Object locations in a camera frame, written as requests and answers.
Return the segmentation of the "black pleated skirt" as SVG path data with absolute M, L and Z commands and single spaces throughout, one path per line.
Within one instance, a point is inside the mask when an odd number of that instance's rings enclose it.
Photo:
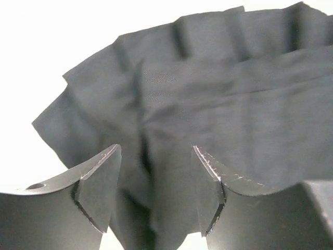
M 193 145 L 274 188 L 332 178 L 332 16 L 304 3 L 124 34 L 63 77 L 33 127 L 68 168 L 121 146 L 110 227 L 124 249 L 198 232 Z

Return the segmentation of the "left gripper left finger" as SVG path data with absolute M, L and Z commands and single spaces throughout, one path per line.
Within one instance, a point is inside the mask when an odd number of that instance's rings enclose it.
M 121 146 L 25 190 L 1 193 L 1 249 L 99 249 L 115 211 Z

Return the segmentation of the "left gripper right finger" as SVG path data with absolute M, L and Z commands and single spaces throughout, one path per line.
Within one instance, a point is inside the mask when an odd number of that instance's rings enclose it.
M 191 165 L 208 249 L 332 249 L 332 181 L 270 189 L 197 146 Z

